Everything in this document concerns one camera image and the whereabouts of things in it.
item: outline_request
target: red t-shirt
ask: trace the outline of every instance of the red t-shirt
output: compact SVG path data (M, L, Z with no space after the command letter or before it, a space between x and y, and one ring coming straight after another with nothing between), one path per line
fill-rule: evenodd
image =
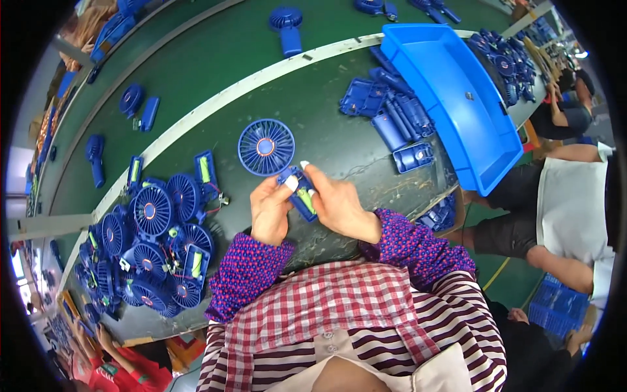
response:
M163 392L166 390L172 373L166 368L159 368L155 362L148 360L132 349L121 347L117 351L131 362L135 368L133 373L124 370L116 361L105 363L102 358L91 358L92 375L89 387L102 392Z

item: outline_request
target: white shirt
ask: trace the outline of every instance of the white shirt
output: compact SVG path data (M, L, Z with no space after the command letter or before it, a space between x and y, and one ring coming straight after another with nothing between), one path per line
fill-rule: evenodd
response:
M536 235L557 256L593 268L592 303L604 308L609 293L613 249L605 227L605 176L612 149L599 143L602 162L546 158L540 174Z

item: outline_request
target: blue crate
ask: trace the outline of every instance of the blue crate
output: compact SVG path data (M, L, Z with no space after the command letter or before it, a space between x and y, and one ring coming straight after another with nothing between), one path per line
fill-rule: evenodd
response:
M590 301L588 295L555 283L547 274L529 304L529 321L561 338L583 323Z
M381 51L436 124L460 185L487 196L523 154L488 73L445 24L387 24L383 33Z

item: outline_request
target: finger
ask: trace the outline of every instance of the finger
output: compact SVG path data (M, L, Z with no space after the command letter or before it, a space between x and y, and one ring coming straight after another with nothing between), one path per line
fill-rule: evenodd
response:
M295 184L293 184L294 189L290 189L290 187L288 187L287 184L283 184L280 187L278 187L278 189L276 189L274 192L272 192L269 198L274 200L277 203L277 205L286 202L287 199L292 195L292 193L294 193L294 191L298 187L298 179L296 179L296 177L294 177L294 181L296 182Z
M326 193L332 188L329 178L317 167L307 161L301 161L300 165L303 167L303 171L309 176L313 187L318 192Z

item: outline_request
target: purple polka dot sleeve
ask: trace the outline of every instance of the purple polka dot sleeve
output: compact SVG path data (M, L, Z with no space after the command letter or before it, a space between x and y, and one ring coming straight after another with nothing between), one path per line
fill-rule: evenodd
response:
M379 208L374 213L381 220L381 240L376 245L360 242L359 248L370 261L407 267L416 289L429 292L454 271L475 274L475 262L462 246L450 248L448 240L435 238L427 226L414 225L397 212Z
M222 323L232 320L241 308L272 286L293 252L294 246L287 241L272 246L236 234L218 272L209 280L213 297L205 317Z

